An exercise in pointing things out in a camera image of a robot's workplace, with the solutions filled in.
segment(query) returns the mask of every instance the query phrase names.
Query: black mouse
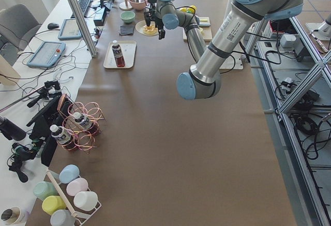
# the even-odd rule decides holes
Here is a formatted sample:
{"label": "black mouse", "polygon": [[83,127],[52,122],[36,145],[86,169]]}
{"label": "black mouse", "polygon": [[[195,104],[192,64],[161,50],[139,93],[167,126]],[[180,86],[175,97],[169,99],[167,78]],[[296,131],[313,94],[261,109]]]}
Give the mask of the black mouse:
{"label": "black mouse", "polygon": [[48,25],[47,25],[47,28],[48,29],[55,29],[55,28],[58,28],[58,24],[57,23],[49,23]]}

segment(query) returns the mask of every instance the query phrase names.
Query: white desk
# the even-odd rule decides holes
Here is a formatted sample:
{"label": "white desk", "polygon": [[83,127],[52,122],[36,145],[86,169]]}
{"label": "white desk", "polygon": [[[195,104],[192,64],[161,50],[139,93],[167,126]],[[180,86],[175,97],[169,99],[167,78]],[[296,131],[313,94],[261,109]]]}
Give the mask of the white desk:
{"label": "white desk", "polygon": [[[67,0],[60,0],[59,3],[56,5],[56,7],[53,9],[53,11],[50,13],[48,18],[45,20],[41,28],[38,32],[46,31],[47,25],[51,22],[58,23],[60,26],[63,23],[64,19],[70,18],[72,14],[72,11],[69,7],[69,4]],[[94,31],[94,23],[93,18],[86,18],[86,22],[88,25],[88,28],[90,29],[90,33],[93,33]],[[43,41],[58,41],[57,35],[59,31],[50,31],[45,32],[37,35],[37,37]],[[28,47],[26,47],[25,52],[35,52],[37,48],[42,43],[41,40],[34,37],[31,42],[29,43]],[[73,52],[73,56],[76,58],[76,61],[74,61],[74,58],[66,58],[64,60],[61,60],[56,68],[58,69],[60,66],[62,66],[62,71],[66,71],[68,69],[71,69],[74,63],[78,68],[75,68],[74,70],[71,70],[69,72],[65,72],[61,79],[67,79],[69,76],[73,76],[74,78],[70,80],[69,82],[65,84],[61,84],[61,87],[67,87],[67,89],[70,91],[71,99],[75,100],[77,97],[78,88],[82,84],[82,81],[84,79],[86,69],[89,65],[89,62],[91,61],[91,55],[87,50],[87,47],[85,46],[85,42],[82,40],[71,40],[71,41],[65,41],[66,43],[66,50],[64,52],[64,55],[68,55],[70,52],[72,52],[77,47],[82,47],[79,50],[76,50]],[[17,60],[17,62],[14,64],[14,69],[21,75],[21,78],[29,78],[39,75],[42,70],[40,69],[33,69],[29,68],[23,63],[26,63],[29,60],[29,56],[26,54],[23,54],[20,56],[20,58]],[[45,81],[53,80],[53,73],[49,73],[45,76],[42,76],[37,81],[34,81],[30,83],[29,85],[24,86],[25,83],[31,81],[31,80],[20,80],[18,84],[20,86],[23,85],[23,88],[26,87],[40,87],[43,85]],[[18,87],[15,86],[4,86],[0,84],[0,91],[5,90],[13,90],[17,89]],[[22,90],[18,90],[16,92],[0,92],[0,108],[3,108],[4,106],[14,102],[15,100],[22,97]],[[13,123],[17,124],[19,127],[21,127],[23,130],[30,130],[32,129],[33,125],[31,127],[26,127],[26,124],[31,120],[31,118],[38,112],[38,106],[35,105],[32,108],[28,108],[27,105],[28,102],[19,102],[15,106],[11,107],[10,109],[4,111],[1,113],[1,116],[8,118]],[[17,177],[17,174],[14,172],[11,172],[8,170],[6,161],[8,157],[11,156],[11,145],[13,144],[14,140],[8,141],[2,134],[0,134],[0,141],[1,141],[1,151],[0,151],[0,173],[2,175],[2,180],[0,183],[0,211],[4,211],[7,208],[10,208],[12,206],[19,206],[21,208],[24,208],[28,211],[31,211],[34,203],[35,203],[35,196],[33,195],[33,188],[34,186],[42,181],[45,176],[45,166],[41,164],[40,158],[35,158],[34,160],[29,160],[24,162],[22,171],[28,176],[28,182],[27,183],[21,183]],[[28,136],[20,142],[22,145],[26,145],[31,143],[31,140],[28,138]]]}

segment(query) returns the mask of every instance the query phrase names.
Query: yellow cup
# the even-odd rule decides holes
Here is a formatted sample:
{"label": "yellow cup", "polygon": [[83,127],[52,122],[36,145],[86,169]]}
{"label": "yellow cup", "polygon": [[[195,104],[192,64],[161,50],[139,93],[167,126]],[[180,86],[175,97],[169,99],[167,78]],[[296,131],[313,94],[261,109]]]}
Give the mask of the yellow cup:
{"label": "yellow cup", "polygon": [[58,209],[65,209],[66,204],[60,196],[48,196],[42,203],[42,210],[49,215],[52,215]]}

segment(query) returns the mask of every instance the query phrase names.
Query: office chair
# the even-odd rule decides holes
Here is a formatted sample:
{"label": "office chair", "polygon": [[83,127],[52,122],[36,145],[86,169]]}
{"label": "office chair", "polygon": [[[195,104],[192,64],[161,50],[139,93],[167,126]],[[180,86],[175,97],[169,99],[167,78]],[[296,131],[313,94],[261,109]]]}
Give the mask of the office chair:
{"label": "office chair", "polygon": [[19,50],[24,50],[40,28],[25,5],[14,5],[0,12],[0,35]]}

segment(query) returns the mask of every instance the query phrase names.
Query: brown table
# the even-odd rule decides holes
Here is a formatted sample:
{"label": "brown table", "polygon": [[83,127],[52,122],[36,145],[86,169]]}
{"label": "brown table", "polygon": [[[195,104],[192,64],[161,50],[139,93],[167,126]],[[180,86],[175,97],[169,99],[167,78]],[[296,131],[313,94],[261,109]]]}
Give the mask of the brown table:
{"label": "brown table", "polygon": [[[175,1],[197,5],[214,34],[226,3]],[[102,208],[86,225],[296,225],[249,65],[224,74],[216,97],[185,101],[176,79],[193,60],[182,29],[163,40],[120,37],[120,13],[114,6],[77,98],[104,112],[99,148],[89,155],[57,148],[50,166],[76,164],[99,195]],[[137,12],[135,22],[142,19]],[[103,68],[115,39],[137,42],[133,68]],[[27,226],[49,220],[38,200]]]}

